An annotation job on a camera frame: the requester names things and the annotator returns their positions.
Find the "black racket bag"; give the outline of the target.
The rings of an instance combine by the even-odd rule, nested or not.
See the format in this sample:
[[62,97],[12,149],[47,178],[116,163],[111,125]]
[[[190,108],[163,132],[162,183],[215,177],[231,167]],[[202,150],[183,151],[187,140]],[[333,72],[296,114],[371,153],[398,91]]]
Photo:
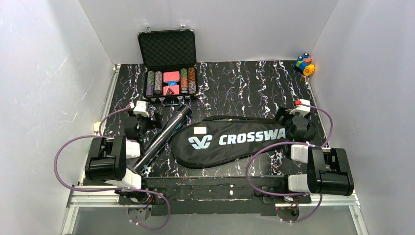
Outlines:
[[171,155],[187,168],[227,164],[287,139],[286,129],[269,118],[211,116],[177,132]]

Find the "black shuttlecock tube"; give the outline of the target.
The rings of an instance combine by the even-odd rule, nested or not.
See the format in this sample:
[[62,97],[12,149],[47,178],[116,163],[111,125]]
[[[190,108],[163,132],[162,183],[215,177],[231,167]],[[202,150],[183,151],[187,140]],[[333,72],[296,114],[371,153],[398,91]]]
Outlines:
[[168,141],[177,133],[191,117],[192,110],[187,105],[180,106],[166,122],[159,133],[151,140],[146,148],[143,157],[127,165],[127,168],[135,174],[142,174],[146,167],[150,165],[153,159],[164,148]]

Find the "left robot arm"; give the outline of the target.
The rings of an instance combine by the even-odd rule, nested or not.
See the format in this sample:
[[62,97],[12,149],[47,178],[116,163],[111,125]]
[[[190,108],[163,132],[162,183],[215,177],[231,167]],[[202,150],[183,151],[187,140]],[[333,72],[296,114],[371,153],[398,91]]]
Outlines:
[[84,172],[89,181],[100,181],[125,189],[140,189],[142,177],[127,168],[127,160],[138,158],[144,152],[144,136],[150,129],[161,128],[160,115],[155,114],[153,120],[146,101],[129,103],[127,107],[104,117],[96,127],[98,133],[102,134],[102,126],[109,117],[124,111],[129,115],[124,121],[125,135],[93,138]]

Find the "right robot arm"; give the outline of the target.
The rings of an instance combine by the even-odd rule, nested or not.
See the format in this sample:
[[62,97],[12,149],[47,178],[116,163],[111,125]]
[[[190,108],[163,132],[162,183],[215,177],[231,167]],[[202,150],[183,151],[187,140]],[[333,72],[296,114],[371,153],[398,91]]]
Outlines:
[[309,120],[310,110],[310,105],[297,101],[296,108],[279,108],[275,116],[275,120],[285,127],[290,141],[281,147],[283,154],[306,166],[306,173],[286,177],[287,189],[290,192],[350,196],[354,181],[344,149],[294,143],[314,138],[316,127]]

